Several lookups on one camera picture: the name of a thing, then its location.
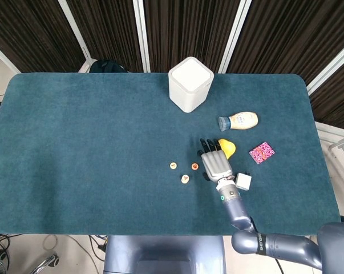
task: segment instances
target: patterned card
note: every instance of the patterned card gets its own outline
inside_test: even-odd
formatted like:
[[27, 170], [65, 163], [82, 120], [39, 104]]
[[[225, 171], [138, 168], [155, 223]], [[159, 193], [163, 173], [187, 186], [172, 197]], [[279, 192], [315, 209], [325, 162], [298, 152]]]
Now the patterned card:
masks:
[[249, 154], [257, 164], [260, 164], [267, 158], [271, 157], [274, 154], [274, 150], [268, 145], [267, 142], [264, 142], [255, 149], [251, 150]]

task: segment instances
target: floor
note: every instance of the floor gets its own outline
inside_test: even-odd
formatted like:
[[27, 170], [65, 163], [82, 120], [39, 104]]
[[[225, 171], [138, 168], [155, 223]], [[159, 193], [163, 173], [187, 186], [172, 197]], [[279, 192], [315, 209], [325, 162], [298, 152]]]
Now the floor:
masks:
[[[0, 61], [0, 94], [5, 92], [10, 78], [14, 75]], [[335, 196], [341, 215], [344, 215], [344, 152], [335, 148], [329, 151], [329, 142], [321, 142], [323, 154], [329, 170]], [[228, 274], [280, 274], [280, 269], [274, 259], [259, 255], [241, 255], [235, 252], [230, 244], [230, 237], [224, 237], [226, 266]], [[103, 262], [98, 260], [91, 249], [91, 243], [86, 235], [20, 235], [11, 238], [9, 274], [30, 273], [43, 259], [55, 252], [59, 256], [59, 265], [45, 268], [42, 273], [102, 273]], [[104, 258], [104, 252], [95, 247], [99, 257]], [[281, 261], [285, 274], [318, 274], [321, 271], [304, 265]]]

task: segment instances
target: black bag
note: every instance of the black bag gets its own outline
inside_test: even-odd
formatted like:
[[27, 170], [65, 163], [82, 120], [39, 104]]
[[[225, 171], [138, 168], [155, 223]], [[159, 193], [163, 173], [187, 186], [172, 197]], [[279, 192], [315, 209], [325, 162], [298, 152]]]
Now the black bag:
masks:
[[98, 60], [94, 62], [90, 68], [90, 73], [111, 73], [111, 72], [127, 72], [121, 65], [115, 61]]

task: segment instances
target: dark curtain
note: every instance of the dark curtain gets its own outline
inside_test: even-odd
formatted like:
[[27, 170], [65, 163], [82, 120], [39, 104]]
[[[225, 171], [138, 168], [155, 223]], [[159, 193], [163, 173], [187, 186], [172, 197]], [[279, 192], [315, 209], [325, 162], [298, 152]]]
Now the dark curtain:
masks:
[[344, 65], [310, 99], [316, 121], [344, 128]]
[[68, 0], [68, 4], [92, 58], [143, 72], [132, 0]]
[[217, 72], [239, 0], [144, 0], [150, 67], [168, 72], [189, 56]]
[[344, 0], [253, 0], [230, 73], [295, 73], [306, 84], [344, 48]]
[[0, 1], [0, 50], [21, 72], [77, 72], [85, 61], [57, 0]]

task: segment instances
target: green tablecloth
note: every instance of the green tablecloth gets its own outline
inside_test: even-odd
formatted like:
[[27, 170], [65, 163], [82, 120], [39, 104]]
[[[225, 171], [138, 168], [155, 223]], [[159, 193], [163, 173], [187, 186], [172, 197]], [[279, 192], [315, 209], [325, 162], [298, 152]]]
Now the green tablecloth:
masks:
[[[217, 118], [240, 111], [259, 124], [220, 132]], [[230, 163], [252, 175], [241, 196], [260, 231], [309, 235], [339, 220], [296, 75], [215, 75], [186, 114], [169, 99], [167, 74], [34, 73], [11, 80], [0, 109], [0, 232], [231, 234], [203, 179], [199, 138], [236, 144]], [[264, 141], [276, 154], [258, 165], [248, 152]]]

